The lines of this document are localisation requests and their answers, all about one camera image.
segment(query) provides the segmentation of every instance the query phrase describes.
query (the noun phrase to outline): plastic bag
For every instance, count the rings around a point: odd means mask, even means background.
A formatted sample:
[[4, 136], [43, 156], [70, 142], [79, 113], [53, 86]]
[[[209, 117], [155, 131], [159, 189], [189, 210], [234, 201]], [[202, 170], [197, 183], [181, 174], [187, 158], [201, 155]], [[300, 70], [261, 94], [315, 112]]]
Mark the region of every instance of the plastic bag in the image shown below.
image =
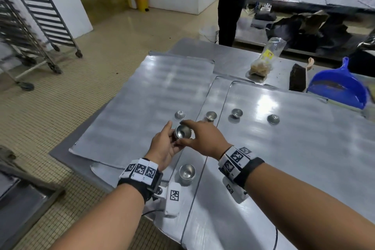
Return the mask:
[[267, 76], [272, 69], [272, 63], [279, 58], [286, 44], [281, 38], [270, 38], [259, 58], [251, 63], [250, 74]]

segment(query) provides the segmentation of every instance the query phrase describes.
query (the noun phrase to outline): black wristband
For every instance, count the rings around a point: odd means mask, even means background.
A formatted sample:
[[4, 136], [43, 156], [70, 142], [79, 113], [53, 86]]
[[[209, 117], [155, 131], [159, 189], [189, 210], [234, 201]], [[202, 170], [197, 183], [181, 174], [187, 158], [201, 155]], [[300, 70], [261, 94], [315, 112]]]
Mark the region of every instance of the black wristband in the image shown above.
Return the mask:
[[244, 188], [245, 187], [245, 182], [248, 178], [248, 176], [250, 175], [251, 172], [253, 172], [253, 170], [255, 168], [257, 168], [260, 164], [264, 163], [264, 160], [259, 158], [259, 157], [256, 157], [254, 159], [251, 159], [246, 165], [245, 167], [242, 168], [240, 174], [238, 174], [238, 176], [233, 180], [238, 186], [240, 186], [241, 188]]
[[117, 186], [121, 184], [129, 184], [136, 188], [141, 193], [144, 203], [146, 203], [152, 197], [152, 192], [147, 189], [147, 185], [143, 182], [138, 182], [130, 178], [121, 178]]

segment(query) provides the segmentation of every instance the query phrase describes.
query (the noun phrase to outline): grey mat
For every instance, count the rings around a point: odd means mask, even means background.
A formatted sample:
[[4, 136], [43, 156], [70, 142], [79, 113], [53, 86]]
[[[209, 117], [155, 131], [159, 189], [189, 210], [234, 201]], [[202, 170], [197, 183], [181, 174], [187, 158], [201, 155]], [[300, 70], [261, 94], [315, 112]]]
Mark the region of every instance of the grey mat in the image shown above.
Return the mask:
[[[147, 56], [81, 138], [73, 154], [124, 168], [144, 156], [153, 136], [177, 110], [196, 119], [209, 91], [214, 63], [182, 56]], [[165, 173], [172, 174], [174, 165]]]

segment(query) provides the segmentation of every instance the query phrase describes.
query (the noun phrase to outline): blue dustpan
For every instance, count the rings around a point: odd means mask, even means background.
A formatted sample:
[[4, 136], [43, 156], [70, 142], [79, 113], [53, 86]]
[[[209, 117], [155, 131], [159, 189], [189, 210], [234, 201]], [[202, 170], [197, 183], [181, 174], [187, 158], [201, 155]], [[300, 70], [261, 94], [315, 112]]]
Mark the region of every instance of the blue dustpan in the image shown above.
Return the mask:
[[311, 80], [307, 92], [358, 109], [367, 103], [366, 88], [348, 70], [349, 58], [342, 60], [342, 67], [318, 72]]

